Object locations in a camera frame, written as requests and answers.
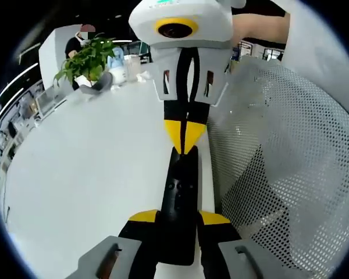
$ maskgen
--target human arm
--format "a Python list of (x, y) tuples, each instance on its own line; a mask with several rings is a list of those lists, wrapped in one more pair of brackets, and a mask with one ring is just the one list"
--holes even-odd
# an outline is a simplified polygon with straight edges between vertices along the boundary
[(77, 54), (77, 51), (73, 50), (73, 51), (70, 51), (67, 55), (69, 58), (72, 58), (75, 56), (75, 54)]
[(245, 13), (233, 16), (233, 45), (243, 38), (255, 38), (285, 44), (289, 35), (290, 14), (262, 16)]

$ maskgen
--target ceiling light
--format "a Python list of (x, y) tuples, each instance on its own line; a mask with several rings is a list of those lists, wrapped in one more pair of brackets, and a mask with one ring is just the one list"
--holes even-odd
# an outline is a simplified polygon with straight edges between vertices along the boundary
[(26, 74), (29, 70), (32, 68), (35, 68), (39, 63), (35, 63), (32, 66), (28, 67), (26, 70), (24, 70), (22, 73), (20, 73), (18, 76), (16, 76), (10, 83), (7, 84), (7, 86), (1, 91), (0, 96), (16, 81), (18, 78)]
[(4, 113), (5, 109), (10, 105), (10, 103), (23, 91), (23, 87), (17, 91), (17, 93), (14, 94), (14, 96), (11, 97), (11, 99), (5, 104), (5, 106), (0, 110), (0, 117)]
[(33, 45), (33, 46), (31, 46), (31, 47), (25, 49), (23, 52), (21, 52), (21, 53), (19, 54), (19, 62), (18, 62), (18, 64), (21, 64), (21, 59), (22, 59), (22, 56), (23, 56), (24, 54), (28, 53), (29, 51), (32, 51), (33, 49), (37, 48), (38, 46), (40, 47), (40, 45), (41, 45), (41, 43), (38, 42), (37, 44), (35, 44), (35, 45)]
[(112, 42), (132, 42), (132, 40), (114, 40)]

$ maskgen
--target person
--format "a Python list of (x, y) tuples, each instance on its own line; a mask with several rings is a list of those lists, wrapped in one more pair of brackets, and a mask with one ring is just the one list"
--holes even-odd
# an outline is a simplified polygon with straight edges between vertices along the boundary
[(326, 91), (349, 113), (349, 56), (331, 28), (298, 0), (272, 0), (284, 17), (233, 16), (233, 45), (243, 38), (286, 44), (282, 65)]
[[(74, 37), (68, 40), (65, 48), (66, 59), (72, 58), (77, 54), (85, 44), (87, 44), (90, 39), (95, 35), (95, 28), (90, 24), (83, 24), (80, 27), (80, 31), (75, 34)], [(74, 90), (79, 88), (78, 83), (73, 80), (72, 88)]]

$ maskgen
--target green leaves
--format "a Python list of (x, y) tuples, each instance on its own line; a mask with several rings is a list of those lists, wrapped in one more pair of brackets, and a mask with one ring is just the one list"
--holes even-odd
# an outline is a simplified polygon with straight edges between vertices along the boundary
[(74, 57), (66, 59), (61, 70), (54, 77), (57, 85), (59, 86), (59, 80), (62, 77), (72, 83), (76, 77), (81, 75), (90, 81), (97, 81), (105, 70), (107, 57), (114, 57), (112, 49), (115, 45), (112, 40), (113, 38), (95, 37)]
[(89, 71), (89, 80), (90, 81), (97, 81), (99, 79), (100, 75), (102, 74), (103, 70), (104, 69), (102, 68), (101, 65), (92, 68)]

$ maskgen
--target white table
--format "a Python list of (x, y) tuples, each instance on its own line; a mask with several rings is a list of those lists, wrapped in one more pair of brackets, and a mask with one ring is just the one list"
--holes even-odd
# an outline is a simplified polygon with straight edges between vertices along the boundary
[[(199, 208), (213, 212), (207, 134), (197, 146)], [(130, 216), (160, 209), (171, 151), (152, 80), (70, 94), (25, 139), (6, 178), (8, 231), (35, 274), (68, 276)], [(204, 278), (198, 252), (190, 267), (159, 264), (155, 278)]]
[(23, 123), (23, 126), (20, 128), (20, 130), (17, 132), (16, 136), (14, 138), (10, 138), (8, 144), (6, 145), (5, 149), (2, 152), (1, 158), (0, 158), (0, 215), (1, 218), (5, 221), (6, 220), (6, 206), (5, 206), (5, 180), (6, 180), (6, 173), (9, 169), (9, 166), (11, 164), (11, 158), (9, 158), (9, 151), (12, 149), (13, 145), (16, 145), (16, 148), (18, 149), (19, 146), (22, 144), (24, 139), (27, 137), (27, 135), (30, 133), (30, 131), (35, 126), (35, 120), (33, 117), (30, 117), (29, 119), (26, 119)]

